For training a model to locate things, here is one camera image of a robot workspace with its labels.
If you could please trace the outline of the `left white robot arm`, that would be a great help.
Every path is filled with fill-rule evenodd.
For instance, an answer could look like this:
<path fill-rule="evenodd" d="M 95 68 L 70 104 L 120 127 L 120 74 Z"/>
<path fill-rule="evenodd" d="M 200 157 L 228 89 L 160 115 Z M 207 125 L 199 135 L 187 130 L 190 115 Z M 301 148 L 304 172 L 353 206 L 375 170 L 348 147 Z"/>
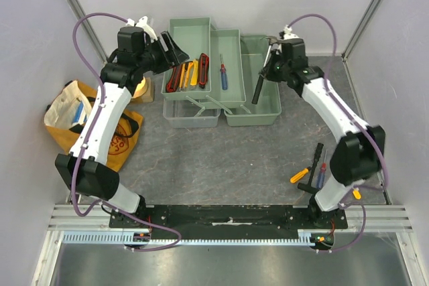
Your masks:
<path fill-rule="evenodd" d="M 107 167 L 110 144 L 143 75 L 167 72 L 188 58 L 167 31 L 153 39 L 141 27 L 119 30 L 117 49 L 98 74 L 99 87 L 90 116 L 70 152 L 59 154 L 55 160 L 73 195 L 102 200 L 124 211 L 124 219 L 132 227 L 147 222 L 143 197 L 122 185 L 118 172 Z"/>

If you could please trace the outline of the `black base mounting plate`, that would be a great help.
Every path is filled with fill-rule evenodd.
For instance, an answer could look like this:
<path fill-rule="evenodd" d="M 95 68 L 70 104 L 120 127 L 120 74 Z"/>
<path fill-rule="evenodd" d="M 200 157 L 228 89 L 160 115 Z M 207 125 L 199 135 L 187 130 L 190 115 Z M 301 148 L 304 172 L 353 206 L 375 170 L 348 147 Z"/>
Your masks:
<path fill-rule="evenodd" d="M 293 205 L 148 205 L 134 214 L 140 220 L 172 228 L 188 226 L 280 226 L 287 229 L 346 229 L 345 211 L 310 215 L 307 206 Z"/>

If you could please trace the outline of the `yellow black utility knife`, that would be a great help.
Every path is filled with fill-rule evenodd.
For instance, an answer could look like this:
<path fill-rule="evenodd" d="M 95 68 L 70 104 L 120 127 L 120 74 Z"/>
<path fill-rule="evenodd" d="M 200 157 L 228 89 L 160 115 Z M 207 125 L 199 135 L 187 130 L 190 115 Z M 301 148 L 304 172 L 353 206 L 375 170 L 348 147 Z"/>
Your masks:
<path fill-rule="evenodd" d="M 186 75 L 186 71 L 187 71 L 187 65 L 188 63 L 185 62 L 181 65 L 181 69 L 180 69 L 180 83 L 178 86 L 178 90 L 182 91 L 183 86 L 184 86 L 184 79 L 185 79 L 185 75 Z"/>

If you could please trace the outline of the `yellow canvas tote bag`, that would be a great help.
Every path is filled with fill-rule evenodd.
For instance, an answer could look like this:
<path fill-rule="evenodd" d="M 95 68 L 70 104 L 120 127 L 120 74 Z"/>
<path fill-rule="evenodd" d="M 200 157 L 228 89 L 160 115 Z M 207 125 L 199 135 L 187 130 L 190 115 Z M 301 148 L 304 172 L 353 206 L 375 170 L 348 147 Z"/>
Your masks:
<path fill-rule="evenodd" d="M 73 80 L 47 107 L 44 126 L 65 153 L 70 151 L 80 136 L 80 129 L 71 129 L 74 126 L 73 119 L 78 106 L 82 103 L 84 112 L 90 113 L 93 105 L 90 99 L 96 95 L 95 89 L 79 80 Z M 142 123 L 142 115 L 124 110 L 110 142 L 107 167 L 114 171 L 119 171 L 123 167 L 139 138 L 140 130 L 134 131 L 131 125 L 142 126 Z"/>

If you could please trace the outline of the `green clear-lid toolbox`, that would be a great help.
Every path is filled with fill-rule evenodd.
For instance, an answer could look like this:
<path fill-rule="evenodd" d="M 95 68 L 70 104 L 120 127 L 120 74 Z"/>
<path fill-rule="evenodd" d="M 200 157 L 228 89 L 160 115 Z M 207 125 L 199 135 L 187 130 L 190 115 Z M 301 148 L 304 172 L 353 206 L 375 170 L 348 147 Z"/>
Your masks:
<path fill-rule="evenodd" d="M 161 94 L 163 115 L 173 128 L 208 128 L 225 115 L 232 127 L 272 125 L 282 113 L 278 85 L 266 82 L 257 104 L 252 104 L 259 71 L 268 49 L 266 35 L 242 34 L 238 29 L 217 29 L 210 18 L 176 18 L 169 22 L 169 32 L 189 56 L 182 91 L 167 93 L 172 70 L 164 74 Z M 201 53 L 209 57 L 205 89 L 189 89 L 189 65 Z M 221 85 L 221 59 L 226 68 L 228 89 Z"/>

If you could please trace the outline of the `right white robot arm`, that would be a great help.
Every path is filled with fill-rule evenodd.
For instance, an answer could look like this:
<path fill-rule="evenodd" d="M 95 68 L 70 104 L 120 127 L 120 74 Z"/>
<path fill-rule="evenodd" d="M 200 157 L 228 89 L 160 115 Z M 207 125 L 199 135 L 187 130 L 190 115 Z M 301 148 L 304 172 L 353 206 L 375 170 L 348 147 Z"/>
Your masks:
<path fill-rule="evenodd" d="M 325 72 L 309 65 L 303 39 L 269 37 L 268 42 L 252 102 L 257 102 L 264 81 L 285 82 L 314 108 L 336 140 L 329 162 L 331 176 L 311 197 L 306 216 L 311 226 L 322 228 L 331 220 L 330 211 L 338 208 L 352 188 L 364 184 L 385 165 L 381 159 L 385 131 L 358 117 L 335 92 Z"/>

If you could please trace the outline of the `yellow tape roll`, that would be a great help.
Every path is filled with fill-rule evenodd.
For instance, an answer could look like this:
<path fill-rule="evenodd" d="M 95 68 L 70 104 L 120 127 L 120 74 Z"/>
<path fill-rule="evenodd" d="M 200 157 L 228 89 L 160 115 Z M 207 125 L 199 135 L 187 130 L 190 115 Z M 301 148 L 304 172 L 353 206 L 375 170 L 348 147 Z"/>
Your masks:
<path fill-rule="evenodd" d="M 144 77 L 137 85 L 132 99 L 143 98 L 151 95 L 151 79 Z"/>

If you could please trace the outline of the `orange handled screwdriver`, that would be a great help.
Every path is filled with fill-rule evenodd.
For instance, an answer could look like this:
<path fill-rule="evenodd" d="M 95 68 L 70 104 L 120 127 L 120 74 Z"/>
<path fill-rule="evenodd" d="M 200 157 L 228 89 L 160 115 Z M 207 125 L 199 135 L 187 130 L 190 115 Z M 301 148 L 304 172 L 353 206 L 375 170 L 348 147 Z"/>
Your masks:
<path fill-rule="evenodd" d="M 294 176 L 290 178 L 290 183 L 295 184 L 300 181 L 307 173 L 311 171 L 312 167 L 306 167 L 302 171 L 299 171 Z"/>

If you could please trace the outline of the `black handled tool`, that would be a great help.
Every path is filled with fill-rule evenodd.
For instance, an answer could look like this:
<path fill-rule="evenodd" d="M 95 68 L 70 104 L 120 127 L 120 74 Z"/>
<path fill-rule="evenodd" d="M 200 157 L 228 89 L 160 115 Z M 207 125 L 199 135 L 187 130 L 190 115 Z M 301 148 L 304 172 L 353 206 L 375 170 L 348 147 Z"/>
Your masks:
<path fill-rule="evenodd" d="M 266 64 L 267 64 L 267 62 L 269 60 L 270 55 L 271 55 L 271 49 L 272 49 L 273 45 L 277 44 L 277 42 L 278 42 L 278 39 L 275 36 L 272 36 L 272 35 L 271 36 L 266 36 L 265 38 L 268 41 L 268 49 L 267 49 L 267 53 L 265 55 L 265 60 L 264 60 L 264 63 L 263 63 L 263 67 L 264 68 L 265 68 L 265 66 L 266 66 Z M 256 87 L 255 87 L 255 91 L 254 91 L 254 94 L 253 94 L 253 98 L 252 98 L 252 101 L 251 101 L 252 104 L 257 104 L 258 103 L 259 97 L 260 97 L 260 94 L 261 94 L 261 90 L 262 90 L 262 86 L 263 86 L 263 82 L 264 82 L 264 77 L 262 75 L 262 72 L 260 72 L 259 73 L 259 78 L 258 78 L 258 81 L 257 81 L 257 84 L 256 84 Z"/>

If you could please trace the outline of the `yellow handled pliers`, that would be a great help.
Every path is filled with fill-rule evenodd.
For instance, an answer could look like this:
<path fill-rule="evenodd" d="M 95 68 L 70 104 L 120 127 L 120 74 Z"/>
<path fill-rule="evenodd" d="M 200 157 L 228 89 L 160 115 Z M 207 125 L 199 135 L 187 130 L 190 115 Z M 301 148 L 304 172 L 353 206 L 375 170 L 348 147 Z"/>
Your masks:
<path fill-rule="evenodd" d="M 360 200 L 362 198 L 361 193 L 358 188 L 353 190 L 353 196 L 356 200 Z"/>

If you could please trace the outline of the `red black utility knife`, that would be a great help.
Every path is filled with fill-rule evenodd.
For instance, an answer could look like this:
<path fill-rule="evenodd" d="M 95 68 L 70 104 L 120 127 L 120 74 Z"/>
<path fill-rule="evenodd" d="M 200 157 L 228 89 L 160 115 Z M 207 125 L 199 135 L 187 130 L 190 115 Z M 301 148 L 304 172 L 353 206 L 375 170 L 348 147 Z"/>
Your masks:
<path fill-rule="evenodd" d="M 182 68 L 183 67 L 184 67 L 184 65 L 180 64 L 180 65 L 173 68 L 170 79 L 168 80 L 168 82 L 166 84 L 166 92 L 167 93 L 172 93 L 172 92 L 177 91 L 179 84 L 180 84 L 180 79 L 182 77 Z"/>

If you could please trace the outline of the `blue red screwdriver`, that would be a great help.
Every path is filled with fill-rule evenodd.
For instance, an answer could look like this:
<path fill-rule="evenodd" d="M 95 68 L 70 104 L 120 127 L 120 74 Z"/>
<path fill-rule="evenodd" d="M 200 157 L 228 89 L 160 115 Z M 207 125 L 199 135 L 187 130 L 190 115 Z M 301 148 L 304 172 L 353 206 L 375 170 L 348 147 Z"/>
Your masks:
<path fill-rule="evenodd" d="M 325 151 L 324 159 L 323 159 L 322 165 L 320 167 L 320 171 L 318 173 L 318 178 L 317 178 L 317 181 L 316 181 L 316 188 L 317 189 L 321 189 L 323 187 L 323 185 L 324 185 L 325 175 L 326 175 L 326 168 L 327 168 L 327 165 L 326 165 L 326 156 L 327 156 L 327 151 Z"/>
<path fill-rule="evenodd" d="M 220 55 L 220 59 L 221 59 L 221 69 L 220 69 L 221 85 L 223 90 L 227 90 L 228 89 L 227 74 L 226 74 L 226 68 L 225 68 L 222 54 Z"/>

